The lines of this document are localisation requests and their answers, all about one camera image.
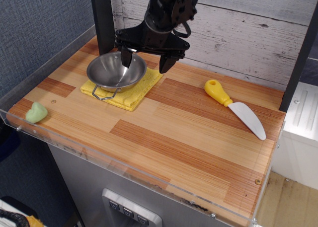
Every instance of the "green object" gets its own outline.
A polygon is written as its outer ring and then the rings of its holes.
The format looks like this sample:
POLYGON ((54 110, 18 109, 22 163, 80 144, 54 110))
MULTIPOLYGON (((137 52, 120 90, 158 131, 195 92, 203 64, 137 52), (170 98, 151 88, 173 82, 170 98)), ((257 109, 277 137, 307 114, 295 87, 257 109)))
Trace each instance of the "green object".
POLYGON ((26 113, 25 119, 30 123, 36 123, 44 119, 47 114, 48 111, 42 104, 34 102, 31 109, 26 113))

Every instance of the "stainless steel bowl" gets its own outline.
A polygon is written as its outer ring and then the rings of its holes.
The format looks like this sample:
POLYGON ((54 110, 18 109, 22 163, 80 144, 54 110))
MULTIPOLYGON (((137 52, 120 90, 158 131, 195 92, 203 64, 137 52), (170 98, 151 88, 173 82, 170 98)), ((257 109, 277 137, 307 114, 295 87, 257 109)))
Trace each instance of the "stainless steel bowl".
POLYGON ((120 52, 106 53, 95 58, 87 67, 88 78, 96 84, 92 95, 100 100, 114 98, 116 93, 131 89, 145 75, 145 61, 133 54, 129 68, 121 63, 120 52), (95 94, 98 87, 113 92, 113 96, 100 98, 95 94))

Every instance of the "knife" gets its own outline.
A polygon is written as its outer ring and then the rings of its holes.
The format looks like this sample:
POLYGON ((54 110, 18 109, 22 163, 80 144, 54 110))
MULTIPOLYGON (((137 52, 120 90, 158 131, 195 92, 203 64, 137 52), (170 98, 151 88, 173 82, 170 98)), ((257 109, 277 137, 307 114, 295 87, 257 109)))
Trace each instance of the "knife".
POLYGON ((263 125, 254 112, 246 104, 240 102, 233 103, 228 94, 223 90, 220 82, 215 79, 208 80, 204 85, 204 90, 217 102, 225 107, 229 107, 259 139, 266 139, 263 125))

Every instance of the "button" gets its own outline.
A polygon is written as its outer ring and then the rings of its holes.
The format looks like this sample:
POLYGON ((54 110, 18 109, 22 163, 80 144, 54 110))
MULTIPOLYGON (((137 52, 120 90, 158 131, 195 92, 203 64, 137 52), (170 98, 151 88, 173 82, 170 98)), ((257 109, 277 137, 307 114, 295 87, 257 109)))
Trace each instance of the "button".
POLYGON ((142 223, 143 225, 146 225, 146 226, 149 225, 149 221, 146 218, 144 218, 140 215, 137 215, 137 218, 138 218, 139 223, 142 223))
POLYGON ((126 209, 125 207, 123 208, 124 214, 127 215, 130 218, 134 217, 134 213, 131 210, 126 209))
POLYGON ((115 209, 115 210, 119 210, 119 205, 116 202, 113 202, 111 200, 109 200, 109 205, 111 208, 115 209))

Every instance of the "black frame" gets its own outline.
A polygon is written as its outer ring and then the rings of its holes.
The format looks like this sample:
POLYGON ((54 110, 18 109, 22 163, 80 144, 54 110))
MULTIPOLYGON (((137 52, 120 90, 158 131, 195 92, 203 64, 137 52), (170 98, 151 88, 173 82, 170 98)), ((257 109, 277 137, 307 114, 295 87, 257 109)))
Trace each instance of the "black frame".
POLYGON ((111 0, 91 0, 99 54, 103 55, 115 47, 115 27, 111 0))
POLYGON ((312 19, 308 26, 308 30, 307 30, 303 45, 300 49, 299 55, 297 57, 297 60, 294 66, 294 70, 292 72, 292 75, 290 76, 288 85, 286 87, 286 91, 284 93, 281 105, 279 107, 279 110, 281 111, 287 112, 288 110, 288 107, 292 101, 295 90, 297 88, 300 76, 302 74, 307 58, 309 56, 309 52, 314 44, 317 32, 318 32, 318 2, 316 4, 312 19))

